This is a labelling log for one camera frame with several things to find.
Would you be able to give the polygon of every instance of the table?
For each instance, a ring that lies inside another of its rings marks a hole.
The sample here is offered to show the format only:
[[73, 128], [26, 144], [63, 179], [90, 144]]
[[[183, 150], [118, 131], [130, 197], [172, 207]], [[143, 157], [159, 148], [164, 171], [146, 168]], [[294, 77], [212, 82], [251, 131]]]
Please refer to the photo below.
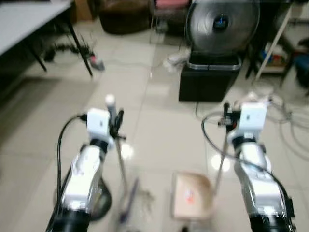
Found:
[[[30, 52], [40, 63], [42, 68], [47, 71], [45, 65], [35, 53], [27, 37], [36, 30], [52, 21], [59, 15], [70, 9], [70, 1], [64, 2], [15, 2], [0, 4], [0, 55], [25, 40]], [[87, 58], [81, 50], [80, 43], [76, 37], [73, 26], [68, 16], [62, 18], [72, 34], [76, 46], [84, 60], [84, 63], [92, 76]]]

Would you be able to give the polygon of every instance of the black table leg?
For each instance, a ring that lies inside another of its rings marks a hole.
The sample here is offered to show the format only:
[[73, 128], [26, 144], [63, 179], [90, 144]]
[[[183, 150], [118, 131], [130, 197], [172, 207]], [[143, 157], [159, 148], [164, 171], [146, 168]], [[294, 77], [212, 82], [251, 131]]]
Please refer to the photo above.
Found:
[[75, 43], [76, 43], [76, 46], [77, 46], [77, 48], [78, 48], [78, 51], [79, 51], [80, 54], [82, 55], [82, 58], [83, 58], [84, 63], [85, 63], [85, 65], [86, 65], [87, 69], [88, 69], [88, 72], [89, 72], [89, 74], [90, 74], [91, 77], [92, 77], [92, 71], [91, 71], [90, 66], [89, 66], [89, 63], [88, 63], [88, 61], [87, 61], [87, 57], [85, 56], [85, 54], [84, 54], [83, 51], [82, 51], [81, 45], [80, 45], [80, 43], [79, 43], [79, 41], [78, 41], [78, 39], [77, 39], [77, 37], [76, 37], [76, 34], [75, 34], [75, 31], [74, 31], [73, 25], [72, 25], [72, 23], [70, 22], [69, 19], [66, 19], [66, 23], [67, 23], [67, 25], [68, 25], [68, 27], [69, 27], [69, 29], [70, 29], [70, 32], [71, 32], [71, 34], [72, 34], [72, 36], [73, 36], [73, 39], [74, 39], [74, 41], [75, 41]]
[[29, 43], [27, 40], [25, 40], [25, 45], [29, 49], [31, 54], [35, 57], [35, 59], [38, 61], [38, 63], [41, 65], [41, 67], [44, 69], [44, 71], [47, 72], [47, 68], [45, 67], [45, 65], [41, 61], [41, 59], [38, 56], [38, 54], [34, 51], [33, 47], [31, 46], [31, 43]]

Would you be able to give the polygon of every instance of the brown ottoman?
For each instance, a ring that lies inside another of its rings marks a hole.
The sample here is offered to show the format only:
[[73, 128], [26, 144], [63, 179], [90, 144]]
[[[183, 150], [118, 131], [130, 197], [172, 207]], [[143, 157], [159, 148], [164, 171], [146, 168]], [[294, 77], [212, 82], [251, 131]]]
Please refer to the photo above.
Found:
[[128, 34], [149, 28], [148, 0], [108, 0], [99, 11], [103, 29]]

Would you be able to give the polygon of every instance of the chair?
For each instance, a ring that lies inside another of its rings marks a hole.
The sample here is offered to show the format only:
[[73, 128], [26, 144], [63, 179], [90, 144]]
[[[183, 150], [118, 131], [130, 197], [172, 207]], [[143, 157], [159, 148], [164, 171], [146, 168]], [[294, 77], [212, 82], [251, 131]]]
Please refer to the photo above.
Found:
[[[156, 0], [149, 0], [150, 3], [150, 13], [151, 13], [151, 24], [150, 24], [150, 36], [149, 43], [151, 44], [152, 31], [155, 22], [155, 26], [157, 26], [158, 19], [166, 20], [168, 22], [172, 22], [175, 24], [185, 24], [187, 13], [189, 10], [189, 6], [191, 1], [188, 2], [185, 6], [180, 7], [166, 7], [166, 8], [158, 8], [156, 4]], [[185, 26], [183, 27], [183, 37], [185, 36]]]

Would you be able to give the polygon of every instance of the tiled floor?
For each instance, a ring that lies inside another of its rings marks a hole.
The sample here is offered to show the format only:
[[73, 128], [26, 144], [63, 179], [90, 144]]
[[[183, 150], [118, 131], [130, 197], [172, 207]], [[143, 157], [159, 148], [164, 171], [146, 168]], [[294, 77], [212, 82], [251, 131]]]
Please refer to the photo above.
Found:
[[[141, 232], [177, 232], [183, 222], [170, 216], [172, 175], [192, 171], [212, 181], [216, 171], [212, 160], [217, 153], [204, 141], [195, 103], [178, 102], [180, 72], [167, 72], [161, 61], [178, 51], [178, 46], [148, 44], [149, 31], [128, 35], [106, 34], [99, 23], [76, 27], [86, 39], [94, 41], [95, 52], [103, 58], [106, 71], [94, 71], [90, 79], [84, 64], [48, 64], [44, 73], [37, 64], [30, 67], [21, 86], [0, 109], [0, 231], [43, 232], [53, 208], [56, 183], [56, 141], [64, 122], [90, 107], [104, 108], [108, 93], [116, 96], [117, 106], [125, 109], [122, 132], [133, 154], [126, 159], [131, 181], [140, 177], [141, 188], [154, 196], [150, 210], [132, 213], [130, 227]], [[246, 63], [226, 99], [244, 96], [251, 80], [244, 79]], [[199, 116], [221, 110], [222, 104], [201, 103]], [[308, 110], [308, 104], [301, 106]], [[213, 140], [221, 145], [224, 131], [208, 125]], [[63, 170], [87, 141], [81, 123], [74, 123], [63, 141]], [[309, 228], [309, 132], [289, 124], [268, 120], [261, 134], [274, 173], [293, 196], [299, 232]], [[223, 175], [210, 222], [213, 232], [249, 232], [233, 161]], [[115, 151], [107, 156], [103, 171], [113, 206], [89, 231], [115, 231], [117, 205], [121, 196], [121, 176]]]

